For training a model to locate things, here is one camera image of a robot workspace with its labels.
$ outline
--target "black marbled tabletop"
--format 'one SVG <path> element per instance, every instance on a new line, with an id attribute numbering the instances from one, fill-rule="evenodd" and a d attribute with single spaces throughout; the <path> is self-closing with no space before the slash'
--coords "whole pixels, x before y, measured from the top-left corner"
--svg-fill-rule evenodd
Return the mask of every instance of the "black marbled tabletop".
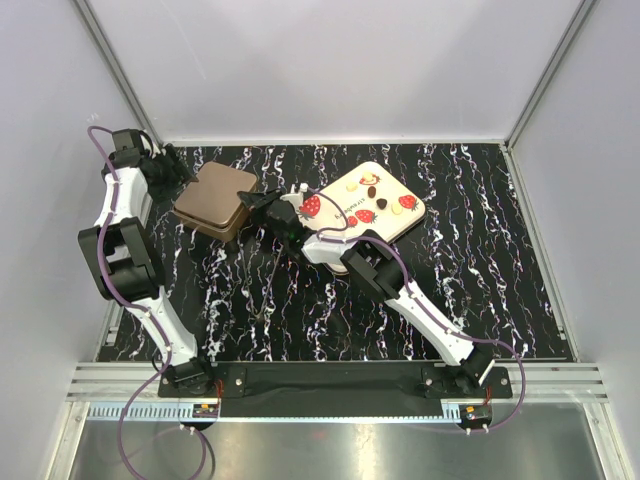
<path id="1" fill-rule="evenodd" d="M 319 188 L 362 162 L 383 164 L 427 206 L 424 220 L 395 245 L 434 303 L 466 333 L 500 338 L 525 358 L 571 356 L 498 145 L 207 147 L 181 155 L 194 172 L 205 162 L 254 172 L 263 191 L 300 182 Z M 286 256 L 275 265 L 278 242 L 250 223 L 236 249 L 225 248 L 184 228 L 170 206 L 154 205 L 147 230 L 161 252 L 171 302 L 211 359 L 437 358 L 411 324 L 368 300 L 348 276 Z M 263 299 L 257 319 L 251 312 Z M 125 312 L 115 344 L 103 347 L 99 360 L 148 360 L 154 350 Z"/>

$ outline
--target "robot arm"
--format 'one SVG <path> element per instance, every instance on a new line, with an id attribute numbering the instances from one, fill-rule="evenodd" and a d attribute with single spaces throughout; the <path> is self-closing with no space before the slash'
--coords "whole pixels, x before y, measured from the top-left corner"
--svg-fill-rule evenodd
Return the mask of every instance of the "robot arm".
<path id="1" fill-rule="evenodd" d="M 302 203 L 303 191 L 304 185 L 300 191 L 284 195 L 279 191 L 238 195 L 252 217 L 273 231 L 288 254 L 312 264 L 344 265 L 371 300 L 399 312 L 429 340 L 447 365 L 462 367 L 461 380 L 470 384 L 469 388 L 482 385 L 494 365 L 491 352 L 465 339 L 462 330 L 426 297 L 415 281 L 405 285 L 399 263 L 376 232 L 367 230 L 361 237 L 343 240 L 318 235 L 304 227 L 294 208 Z"/>
<path id="2" fill-rule="evenodd" d="M 151 198 L 166 198 L 184 182 L 192 180 L 191 176 L 179 163 L 171 146 L 162 150 L 153 145 L 145 148 L 143 136 L 137 130 L 114 132 L 113 140 L 116 151 L 111 154 L 111 160 L 118 172 L 118 199 L 103 252 L 109 279 L 125 300 L 144 307 L 144 310 L 125 308 L 142 323 L 156 345 L 164 345 L 160 332 L 145 311 L 150 311 L 157 319 L 171 343 L 171 365 L 188 364 L 197 357 L 196 340 L 184 327 L 167 297 L 162 261 L 140 217 L 145 203 Z M 98 232 L 111 212 L 116 182 L 108 170 L 103 174 L 107 192 L 102 211 L 92 228 L 78 234 L 78 242 L 98 290 L 105 299 L 111 300 L 113 297 L 98 266 L 97 246 Z M 165 349 L 160 351 L 166 360 Z"/>

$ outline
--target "brown box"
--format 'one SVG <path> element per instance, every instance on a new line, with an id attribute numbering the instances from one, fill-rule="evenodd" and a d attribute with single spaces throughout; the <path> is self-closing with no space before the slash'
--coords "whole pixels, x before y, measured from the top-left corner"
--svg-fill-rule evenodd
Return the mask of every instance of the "brown box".
<path id="1" fill-rule="evenodd" d="M 173 213 L 187 227 L 229 242 L 249 216 L 237 192 L 253 192 L 258 178 L 219 163 L 205 163 L 198 182 L 190 183 L 180 195 Z"/>

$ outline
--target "gray wall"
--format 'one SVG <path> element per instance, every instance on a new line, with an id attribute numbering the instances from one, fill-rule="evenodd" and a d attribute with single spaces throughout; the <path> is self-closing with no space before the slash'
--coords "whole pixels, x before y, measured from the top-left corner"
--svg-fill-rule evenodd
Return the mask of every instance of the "gray wall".
<path id="1" fill-rule="evenodd" d="M 580 1 L 90 3 L 163 140 L 245 145 L 502 139 Z"/>
<path id="2" fill-rule="evenodd" d="M 104 196 L 85 130 L 135 124 L 70 1 L 2 2 L 0 45 L 0 477 L 31 480 L 106 307 L 76 241 Z"/>
<path id="3" fill-rule="evenodd" d="M 640 2 L 602 1 L 515 147 L 583 360 L 640 472 Z"/>

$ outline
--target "red strawberry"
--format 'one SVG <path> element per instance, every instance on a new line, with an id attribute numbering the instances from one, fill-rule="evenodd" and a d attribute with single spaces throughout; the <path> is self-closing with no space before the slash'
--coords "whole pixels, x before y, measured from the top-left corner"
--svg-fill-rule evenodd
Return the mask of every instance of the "red strawberry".
<path id="1" fill-rule="evenodd" d="M 360 185 L 377 185 L 380 182 L 380 177 L 373 173 L 371 175 L 373 176 L 373 180 L 367 182 L 364 178 L 361 178 Z"/>
<path id="2" fill-rule="evenodd" d="M 302 216 L 305 220 L 309 220 L 310 218 L 315 217 L 320 211 L 320 197 L 314 195 L 313 197 L 307 198 L 302 205 L 300 205 L 300 209 L 298 210 L 298 214 Z"/>
<path id="3" fill-rule="evenodd" d="M 378 216 L 371 210 L 358 210 L 356 212 L 356 217 L 358 217 L 358 220 L 362 223 L 375 223 L 378 218 Z"/>
<path id="4" fill-rule="evenodd" d="M 418 199 L 413 195 L 405 195 L 404 197 L 400 197 L 398 199 L 400 205 L 404 208 L 410 209 L 411 211 L 415 211 L 418 208 Z"/>

